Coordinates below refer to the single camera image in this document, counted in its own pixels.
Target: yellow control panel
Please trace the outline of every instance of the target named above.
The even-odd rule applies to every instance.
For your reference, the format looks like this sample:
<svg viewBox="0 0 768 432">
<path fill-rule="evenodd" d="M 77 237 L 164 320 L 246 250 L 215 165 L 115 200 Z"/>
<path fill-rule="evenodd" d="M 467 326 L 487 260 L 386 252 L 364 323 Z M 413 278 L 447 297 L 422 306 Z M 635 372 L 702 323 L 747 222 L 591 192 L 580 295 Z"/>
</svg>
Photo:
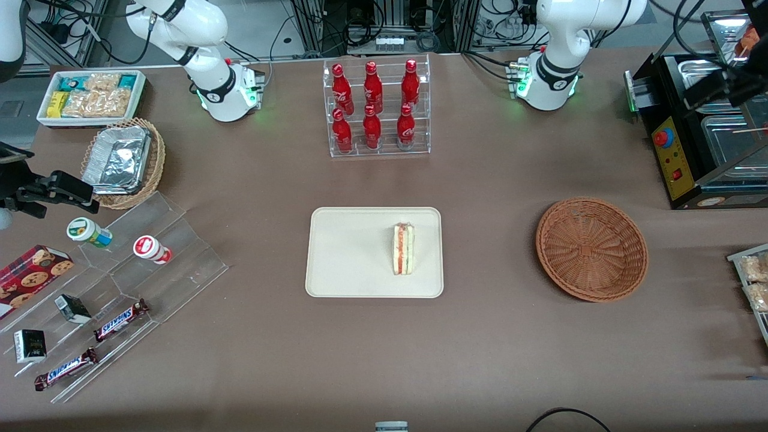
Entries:
<svg viewBox="0 0 768 432">
<path fill-rule="evenodd" d="M 664 173 L 664 183 L 672 199 L 676 200 L 693 189 L 696 184 L 690 173 L 683 147 L 677 139 L 677 130 L 672 117 L 656 128 L 650 139 L 654 142 L 656 157 L 659 159 L 661 172 Z"/>
</svg>

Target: table surface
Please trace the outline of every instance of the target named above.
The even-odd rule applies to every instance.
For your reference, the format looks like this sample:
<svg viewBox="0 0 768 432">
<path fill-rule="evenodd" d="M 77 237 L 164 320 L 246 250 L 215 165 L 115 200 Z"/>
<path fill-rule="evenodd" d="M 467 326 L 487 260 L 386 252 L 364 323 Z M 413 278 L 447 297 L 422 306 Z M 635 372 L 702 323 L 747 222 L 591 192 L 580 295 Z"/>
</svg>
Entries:
<svg viewBox="0 0 768 432">
<path fill-rule="evenodd" d="M 725 257 L 766 243 L 766 211 L 669 210 L 621 83 L 652 51 L 593 50 L 555 112 L 510 100 L 459 55 L 431 55 L 432 153 L 378 161 L 329 157 L 321 61 L 275 65 L 263 109 L 231 124 L 200 109 L 183 69 L 145 69 L 142 112 L 167 146 L 160 190 L 231 269 L 66 404 L 3 357 L 0 430 L 524 430 L 568 406 L 616 431 L 765 431 L 768 384 L 744 378 L 768 374 L 768 351 Z M 79 172 L 93 134 L 41 127 L 29 164 Z M 578 195 L 645 235 L 650 269 L 626 299 L 579 301 L 538 263 L 538 219 Z M 322 206 L 439 209 L 442 295 L 307 295 Z M 17 215 L 0 262 L 38 243 L 69 250 L 78 215 Z"/>
</svg>

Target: acrylic bottle rack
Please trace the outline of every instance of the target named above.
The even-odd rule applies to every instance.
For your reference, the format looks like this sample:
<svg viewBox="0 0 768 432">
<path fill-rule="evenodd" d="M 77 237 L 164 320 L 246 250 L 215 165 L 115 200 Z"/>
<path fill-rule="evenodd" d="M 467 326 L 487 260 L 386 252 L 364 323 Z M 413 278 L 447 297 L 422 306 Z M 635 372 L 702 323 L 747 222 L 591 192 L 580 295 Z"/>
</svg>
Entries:
<svg viewBox="0 0 768 432">
<path fill-rule="evenodd" d="M 15 373 L 19 379 L 29 382 L 30 391 L 35 391 L 35 377 L 95 347 L 98 364 L 87 366 L 77 376 L 62 378 L 40 393 L 52 403 L 69 400 L 228 269 L 184 220 L 184 211 L 160 192 L 120 216 L 108 229 L 113 240 L 107 248 L 81 244 L 69 252 L 75 266 L 2 322 L 0 348 L 3 355 L 10 358 L 15 358 L 15 331 L 45 332 L 48 356 L 39 363 L 19 364 Z M 168 264 L 157 265 L 136 257 L 133 243 L 142 234 L 152 235 L 170 248 L 173 259 Z M 54 304 L 60 294 L 80 298 L 93 318 L 85 324 L 66 321 Z M 97 344 L 94 330 L 127 310 L 139 298 L 146 301 L 150 310 Z"/>
<path fill-rule="evenodd" d="M 413 108 L 415 128 L 413 132 L 413 148 L 408 151 L 401 150 L 397 145 L 397 119 L 400 117 L 402 107 L 402 91 L 400 85 L 406 73 L 406 60 L 416 60 L 416 74 L 419 76 L 419 103 Z M 371 150 L 366 145 L 366 136 L 362 128 L 362 120 L 365 118 L 364 108 L 366 98 L 363 84 L 366 80 L 366 62 L 371 58 L 344 58 L 323 63 L 323 94 L 325 96 L 326 123 L 328 124 L 328 143 L 331 157 L 352 156 L 408 156 L 414 154 L 428 154 L 432 149 L 430 118 L 430 76 L 429 57 L 427 55 L 410 56 L 383 56 L 376 57 L 376 69 L 384 87 L 384 110 L 379 114 L 382 123 L 381 145 L 376 150 Z M 339 63 L 344 67 L 344 75 L 352 87 L 352 100 L 355 104 L 355 112 L 346 116 L 349 126 L 352 128 L 352 151 L 342 153 L 336 147 L 333 139 L 333 109 L 336 108 L 336 100 L 333 98 L 333 75 L 331 67 Z"/>
</svg>

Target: empty wicker basket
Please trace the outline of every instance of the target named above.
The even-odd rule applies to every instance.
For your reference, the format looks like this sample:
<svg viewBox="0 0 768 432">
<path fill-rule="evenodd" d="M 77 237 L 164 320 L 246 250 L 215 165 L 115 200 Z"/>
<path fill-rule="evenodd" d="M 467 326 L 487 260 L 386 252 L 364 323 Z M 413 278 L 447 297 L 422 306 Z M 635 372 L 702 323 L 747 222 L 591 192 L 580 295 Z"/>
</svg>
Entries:
<svg viewBox="0 0 768 432">
<path fill-rule="evenodd" d="M 550 207 L 538 224 L 536 251 L 557 285 L 587 301 L 628 296 L 648 269 L 648 250 L 637 225 L 595 198 L 571 198 Z"/>
</svg>

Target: red bottle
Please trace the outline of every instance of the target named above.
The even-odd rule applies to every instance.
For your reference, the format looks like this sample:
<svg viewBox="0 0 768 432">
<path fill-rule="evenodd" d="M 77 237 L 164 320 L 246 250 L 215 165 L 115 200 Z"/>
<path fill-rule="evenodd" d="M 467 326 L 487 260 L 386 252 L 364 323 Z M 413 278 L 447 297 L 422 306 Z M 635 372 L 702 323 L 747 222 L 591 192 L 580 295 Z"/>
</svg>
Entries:
<svg viewBox="0 0 768 432">
<path fill-rule="evenodd" d="M 416 74 L 416 60 L 406 61 L 406 76 L 402 77 L 402 103 L 411 107 L 419 103 L 419 76 Z"/>
<path fill-rule="evenodd" d="M 384 111 L 384 90 L 382 79 L 376 72 L 376 63 L 369 61 L 366 63 L 366 83 L 363 85 L 366 91 L 366 105 L 373 105 L 376 114 Z"/>
<path fill-rule="evenodd" d="M 416 126 L 411 115 L 411 105 L 402 104 L 400 118 L 397 119 L 397 146 L 400 150 L 413 148 L 413 128 Z"/>
<path fill-rule="evenodd" d="M 341 108 L 346 115 L 355 112 L 355 103 L 352 102 L 352 87 L 344 76 L 344 68 L 336 63 L 331 68 L 333 73 L 333 98 L 336 99 L 336 107 Z"/>
<path fill-rule="evenodd" d="M 342 153 L 352 151 L 352 129 L 349 123 L 344 120 L 344 112 L 339 108 L 333 109 L 333 139 L 336 141 L 336 147 Z"/>
<path fill-rule="evenodd" d="M 366 130 L 366 145 L 371 150 L 376 150 L 381 144 L 382 122 L 376 116 L 373 105 L 366 105 L 366 117 L 362 120 L 362 127 Z"/>
</svg>

